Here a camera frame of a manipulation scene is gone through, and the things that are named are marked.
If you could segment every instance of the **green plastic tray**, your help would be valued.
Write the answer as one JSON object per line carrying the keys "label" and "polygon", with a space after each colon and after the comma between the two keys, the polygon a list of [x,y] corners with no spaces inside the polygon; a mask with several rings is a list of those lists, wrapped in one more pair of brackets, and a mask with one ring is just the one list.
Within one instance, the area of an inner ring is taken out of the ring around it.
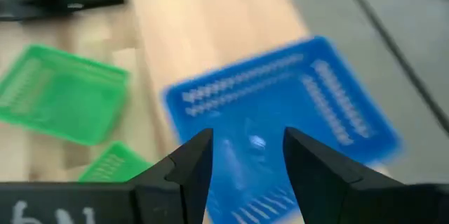
{"label": "green plastic tray", "polygon": [[86,169],[79,182],[126,182],[150,166],[126,145],[114,142]]}
{"label": "green plastic tray", "polygon": [[119,68],[31,45],[0,82],[0,119],[94,145],[119,115],[127,83]]}

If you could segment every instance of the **blue plastic tray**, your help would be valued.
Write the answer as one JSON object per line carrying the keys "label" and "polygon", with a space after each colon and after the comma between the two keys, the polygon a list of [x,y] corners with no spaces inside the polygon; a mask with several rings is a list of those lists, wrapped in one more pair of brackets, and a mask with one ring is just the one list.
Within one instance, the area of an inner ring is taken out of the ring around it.
{"label": "blue plastic tray", "polygon": [[270,223],[297,207],[283,162],[286,126],[363,163],[398,145],[323,37],[174,86],[166,102],[182,143],[214,129],[207,202],[214,223]]}

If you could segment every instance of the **black cable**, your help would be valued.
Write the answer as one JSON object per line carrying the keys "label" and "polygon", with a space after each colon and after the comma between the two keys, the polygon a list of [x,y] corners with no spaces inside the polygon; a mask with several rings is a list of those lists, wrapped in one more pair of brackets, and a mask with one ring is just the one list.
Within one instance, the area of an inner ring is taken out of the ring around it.
{"label": "black cable", "polygon": [[368,17],[371,25],[377,30],[383,42],[387,45],[396,62],[399,64],[401,69],[406,74],[408,80],[415,87],[415,90],[419,93],[423,101],[426,103],[427,107],[430,109],[431,113],[435,119],[440,124],[441,128],[445,131],[446,135],[449,137],[449,120],[443,109],[435,101],[434,97],[430,94],[425,86],[424,82],[418,77],[417,73],[414,71],[410,63],[406,60],[404,53],[399,48],[397,43],[388,33],[387,29],[382,24],[381,20],[376,16],[372,6],[367,2],[367,0],[356,0],[359,6],[362,8],[363,12]]}

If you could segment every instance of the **plastic tray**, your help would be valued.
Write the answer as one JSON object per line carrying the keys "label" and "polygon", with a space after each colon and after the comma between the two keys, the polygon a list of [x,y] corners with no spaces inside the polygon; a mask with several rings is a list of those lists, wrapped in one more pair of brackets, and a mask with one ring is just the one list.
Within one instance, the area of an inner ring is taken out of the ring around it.
{"label": "plastic tray", "polygon": [[86,169],[79,182],[126,182],[150,166],[126,145],[114,142]]}
{"label": "plastic tray", "polygon": [[94,145],[123,107],[128,73],[45,46],[30,46],[0,83],[0,119]]}
{"label": "plastic tray", "polygon": [[283,161],[286,126],[364,163],[398,145],[322,37],[174,86],[166,102],[182,143],[214,129],[207,203],[214,223],[270,223],[297,207]]}

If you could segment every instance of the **gray floor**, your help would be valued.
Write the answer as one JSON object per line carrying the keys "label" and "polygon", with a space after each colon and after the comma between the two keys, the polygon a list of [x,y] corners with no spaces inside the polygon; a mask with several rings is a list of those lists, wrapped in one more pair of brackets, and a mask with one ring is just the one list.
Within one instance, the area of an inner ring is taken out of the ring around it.
{"label": "gray floor", "polygon": [[[403,138],[402,151],[394,158],[386,160],[390,174],[404,183],[449,182],[447,158],[449,139],[439,128],[356,3],[353,0],[293,1],[300,8],[313,33],[333,40]],[[423,35],[429,35],[430,32],[429,27],[423,31]],[[434,44],[435,42],[426,46],[436,46]],[[449,60],[443,58],[445,49],[434,48],[435,57],[431,55],[427,55],[427,59],[418,57],[414,61],[414,66],[421,67],[419,65],[421,62],[424,67],[420,71],[427,72],[426,70],[432,68],[430,61],[439,65],[437,71],[442,70],[449,65]],[[436,72],[430,77],[425,76],[427,81],[432,82],[434,88],[442,84],[443,79],[438,79],[439,74],[443,73]],[[449,95],[449,91],[445,91],[438,92],[440,99],[444,100],[444,95]],[[449,99],[445,105],[449,109]]]}

